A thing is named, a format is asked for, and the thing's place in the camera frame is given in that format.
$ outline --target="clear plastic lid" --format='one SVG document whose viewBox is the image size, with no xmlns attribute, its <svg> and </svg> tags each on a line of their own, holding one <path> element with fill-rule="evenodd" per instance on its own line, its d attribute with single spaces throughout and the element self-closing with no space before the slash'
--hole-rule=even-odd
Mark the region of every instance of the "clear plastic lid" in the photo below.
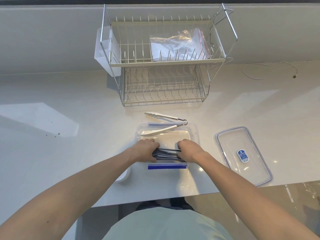
<svg viewBox="0 0 320 240">
<path fill-rule="evenodd" d="M 167 130 L 155 135 L 141 135 L 144 131 L 164 129 L 172 125 L 180 123 L 142 123 L 137 128 L 136 140 L 144 140 L 154 138 L 155 142 L 159 142 L 160 148 L 178 149 L 177 142 L 183 139 L 189 139 L 200 145 L 199 133 L 195 124 L 187 124 Z M 187 168 L 186 162 L 174 160 L 161 160 L 157 162 L 147 163 L 148 169 L 185 169 Z"/>
<path fill-rule="evenodd" d="M 216 141 L 230 169 L 255 186 L 272 180 L 272 174 L 246 127 L 219 132 Z"/>
</svg>

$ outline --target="dark pants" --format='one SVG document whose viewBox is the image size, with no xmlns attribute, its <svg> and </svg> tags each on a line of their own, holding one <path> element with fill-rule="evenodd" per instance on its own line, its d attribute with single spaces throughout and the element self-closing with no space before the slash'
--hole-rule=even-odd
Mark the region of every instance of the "dark pants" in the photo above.
<svg viewBox="0 0 320 240">
<path fill-rule="evenodd" d="M 142 202 L 140 205 L 138 205 L 136 211 L 155 208 L 155 207 L 163 207 L 163 208 L 168 208 L 168 209 L 173 209 L 173 210 L 192 210 L 192 211 L 194 211 L 192 206 L 190 206 L 185 201 L 184 197 L 171 198 L 170 204 L 171 204 L 171 206 L 162 206 L 162 205 L 158 204 L 155 200 L 145 201 L 145 202 Z"/>
</svg>

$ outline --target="tongs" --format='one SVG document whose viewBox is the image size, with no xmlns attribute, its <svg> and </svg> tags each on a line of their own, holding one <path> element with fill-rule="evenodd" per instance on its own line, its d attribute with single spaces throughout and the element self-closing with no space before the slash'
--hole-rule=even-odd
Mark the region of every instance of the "tongs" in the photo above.
<svg viewBox="0 0 320 240">
<path fill-rule="evenodd" d="M 167 128 L 163 128 L 163 129 L 154 129 L 154 130 L 146 130 L 144 132 L 142 132 L 140 135 L 143 136 L 147 136 L 147 135 L 155 135 L 164 131 L 168 131 L 177 127 L 180 127 L 182 125 L 187 125 L 188 121 L 187 120 L 183 120 L 183 119 L 179 119 L 178 117 L 174 117 L 174 116 L 170 116 L 170 115 L 165 115 L 165 114 L 161 114 L 161 113 L 156 113 L 156 112 L 144 112 L 146 115 L 150 115 L 150 116 L 154 116 L 154 117 L 163 117 L 163 118 L 168 118 L 168 119 L 172 119 L 172 120 L 181 120 L 181 121 L 185 121 L 185 123 L 179 123 L 179 124 L 175 124 L 172 126 L 169 126 Z"/>
</svg>

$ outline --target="black strip on wall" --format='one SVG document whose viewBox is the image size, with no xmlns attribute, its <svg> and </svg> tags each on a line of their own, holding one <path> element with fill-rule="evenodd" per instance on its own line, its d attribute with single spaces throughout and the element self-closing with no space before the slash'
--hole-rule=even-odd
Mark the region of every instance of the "black strip on wall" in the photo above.
<svg viewBox="0 0 320 240">
<path fill-rule="evenodd" d="M 0 0 L 8 5 L 320 3 L 320 0 Z"/>
</svg>

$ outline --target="metal dish rack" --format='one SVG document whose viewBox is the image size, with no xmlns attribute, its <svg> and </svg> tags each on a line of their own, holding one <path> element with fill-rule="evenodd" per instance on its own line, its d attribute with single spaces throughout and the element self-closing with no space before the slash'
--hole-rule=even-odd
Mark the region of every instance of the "metal dish rack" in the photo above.
<svg viewBox="0 0 320 240">
<path fill-rule="evenodd" d="M 221 4 L 216 13 L 207 17 L 154 16 L 151 20 L 148 16 L 144 20 L 141 17 L 134 20 L 133 17 L 116 16 L 111 20 L 104 5 L 100 44 L 117 83 L 122 104 L 204 101 L 209 94 L 210 83 L 221 66 L 232 60 L 228 55 L 238 40 L 229 18 L 232 12 Z M 218 24 L 223 35 L 231 31 L 231 35 L 225 35 L 225 40 L 230 44 L 228 49 L 222 45 L 224 39 L 218 34 Z M 109 45 L 115 43 L 109 34 L 103 32 L 103 28 L 109 25 L 120 53 L 103 46 L 106 41 Z M 177 30 L 195 28 L 203 34 L 206 51 L 202 49 L 197 54 L 194 49 L 191 56 L 186 55 L 187 50 L 184 56 L 178 51 L 173 55 L 162 55 L 160 51 L 159 61 L 152 60 L 150 35 L 171 35 Z M 113 69 L 121 69 L 121 75 L 115 76 Z"/>
</svg>

